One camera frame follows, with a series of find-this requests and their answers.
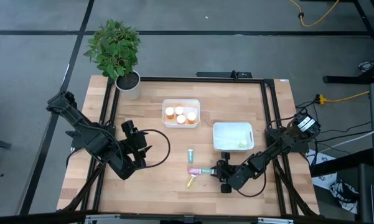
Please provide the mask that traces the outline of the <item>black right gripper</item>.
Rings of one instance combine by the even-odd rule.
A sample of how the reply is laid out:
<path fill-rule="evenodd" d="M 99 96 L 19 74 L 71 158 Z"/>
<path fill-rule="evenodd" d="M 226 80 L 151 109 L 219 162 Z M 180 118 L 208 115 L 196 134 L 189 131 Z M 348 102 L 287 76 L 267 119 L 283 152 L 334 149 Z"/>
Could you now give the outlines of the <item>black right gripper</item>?
<path fill-rule="evenodd" d="M 222 152 L 220 160 L 211 169 L 216 174 L 210 174 L 220 182 L 220 192 L 230 194 L 232 190 L 239 191 L 246 183 L 246 164 L 231 165 L 229 163 L 230 153 Z"/>

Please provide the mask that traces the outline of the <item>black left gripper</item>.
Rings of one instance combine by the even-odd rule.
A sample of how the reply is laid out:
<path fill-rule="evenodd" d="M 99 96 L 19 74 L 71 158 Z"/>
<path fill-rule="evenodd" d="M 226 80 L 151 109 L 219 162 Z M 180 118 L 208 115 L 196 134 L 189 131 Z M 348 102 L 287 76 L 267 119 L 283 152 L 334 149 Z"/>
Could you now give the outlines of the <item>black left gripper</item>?
<path fill-rule="evenodd" d="M 131 120 L 121 124 L 126 139 L 122 140 L 124 147 L 123 154 L 131 161 L 137 169 L 146 167 L 146 153 L 152 146 L 147 146 L 145 135 L 147 132 L 140 131 L 134 126 Z"/>

